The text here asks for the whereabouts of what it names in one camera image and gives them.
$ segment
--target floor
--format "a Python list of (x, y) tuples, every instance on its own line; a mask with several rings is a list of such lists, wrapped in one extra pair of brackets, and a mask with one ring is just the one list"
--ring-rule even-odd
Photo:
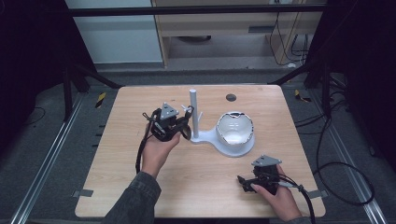
[[(295, 49), (301, 49), (302, 38)], [(174, 38), (169, 64), (165, 68), (136, 68), (128, 73), (101, 74), (124, 85), (188, 85), (188, 84), (265, 84), (277, 80), (302, 64), (300, 56), (295, 61), (279, 65), (272, 57), (272, 51), (264, 36), (212, 36), (208, 41), (202, 38)], [(307, 90), (303, 85), (304, 74), (282, 86), (290, 113), (296, 126), (307, 118), (321, 114), (320, 87)], [(90, 79), (92, 87), (86, 94), (74, 91), (75, 102), (81, 100), (78, 115), (71, 124), (67, 137), (61, 142), (61, 150), (50, 165), (50, 172), (42, 183), (40, 193), (34, 198), (34, 206), (28, 209), (27, 219), (31, 223), (97, 223), (100, 219), (81, 219), (75, 216), (74, 208), (78, 198), (75, 190), (82, 188), (88, 173), (103, 125), (111, 111), (117, 90)], [(297, 99), (295, 91), (303, 99)], [(95, 108), (97, 97), (106, 92), (101, 108)], [(396, 223), (396, 175), (386, 160), (372, 157), (367, 142), (347, 111), (347, 102), (342, 94), (335, 93), (332, 105), (332, 123), (320, 137), (324, 119), (310, 125), (298, 127), (297, 131), (310, 162), (312, 171), (317, 169), (317, 155), (320, 164), (329, 161), (346, 161), (359, 167), (375, 187), (375, 199), (364, 206), (355, 206), (337, 199), (334, 193), (323, 199), (327, 214), (319, 217), (317, 223)], [(62, 86), (55, 86), (37, 96), (37, 109), (26, 121), (19, 137), (13, 141), (13, 153), (2, 160), (0, 167), (0, 223), (9, 223), (16, 214), (22, 200), (34, 183), (48, 156), (59, 130), (63, 127), (64, 106)], [(370, 197), (370, 190), (362, 175), (344, 166), (328, 167), (322, 171), (323, 179), (342, 199), (352, 202)], [(320, 189), (326, 189), (316, 175)], [(271, 223), (280, 223), (276, 218)]]

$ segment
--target white post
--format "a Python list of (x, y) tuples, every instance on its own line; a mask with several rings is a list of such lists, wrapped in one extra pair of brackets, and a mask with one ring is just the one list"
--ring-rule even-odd
[(192, 131), (193, 137), (199, 137), (199, 128), (198, 128), (198, 105), (197, 105), (197, 91), (191, 89), (190, 90), (190, 102), (191, 105), (194, 107), (194, 111), (192, 111)]

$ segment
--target desk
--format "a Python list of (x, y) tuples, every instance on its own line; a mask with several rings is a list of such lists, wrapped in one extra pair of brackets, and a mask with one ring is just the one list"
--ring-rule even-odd
[[(270, 0), (151, 0), (155, 7), (269, 5)], [(327, 0), (291, 0), (292, 4), (326, 3)], [(168, 64), (171, 37), (194, 35), (249, 35), (250, 27), (262, 27), (278, 63), (286, 63), (293, 38), (314, 34), (322, 12), (223, 13), (155, 16), (163, 62)]]
[[(121, 88), (111, 110), (84, 189), (78, 217), (104, 217), (134, 178), (134, 162), (147, 124), (143, 112), (167, 102), (175, 109), (190, 104), (189, 90), (197, 90), (200, 130), (210, 130), (224, 112), (242, 111), (253, 120), (254, 148), (240, 158), (228, 158), (209, 144), (194, 145), (181, 138), (158, 176), (163, 193), (155, 206), (156, 217), (274, 217), (268, 203), (255, 193), (245, 193), (236, 176), (252, 178), (261, 154), (281, 159), (285, 173), (309, 190), (317, 189), (289, 108), (279, 86), (151, 86)], [(233, 93), (236, 101), (228, 102)], [(292, 190), (303, 214), (304, 197)], [(320, 198), (312, 200), (316, 216), (325, 214)]]

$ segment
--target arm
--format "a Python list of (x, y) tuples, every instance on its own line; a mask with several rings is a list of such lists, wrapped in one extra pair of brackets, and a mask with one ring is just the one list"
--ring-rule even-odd
[[(277, 170), (280, 174), (284, 175), (282, 168), (277, 165)], [(252, 185), (251, 187), (256, 190), (273, 208), (276, 215), (288, 224), (310, 224), (311, 221), (307, 217), (303, 217), (297, 207), (291, 191), (288, 188), (278, 186), (276, 195), (271, 194), (259, 185)]]
[(156, 178), (170, 151), (178, 144), (180, 133), (171, 141), (150, 137), (143, 150), (142, 170), (105, 216), (102, 223), (146, 224), (154, 222), (154, 206), (161, 194)]

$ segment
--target sleeve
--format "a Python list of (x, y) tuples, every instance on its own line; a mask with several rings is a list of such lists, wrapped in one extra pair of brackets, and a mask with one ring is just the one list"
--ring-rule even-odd
[(311, 219), (309, 217), (297, 217), (286, 222), (286, 224), (311, 224)]
[(151, 175), (139, 172), (107, 213), (102, 223), (149, 224), (154, 222), (154, 206), (161, 188)]

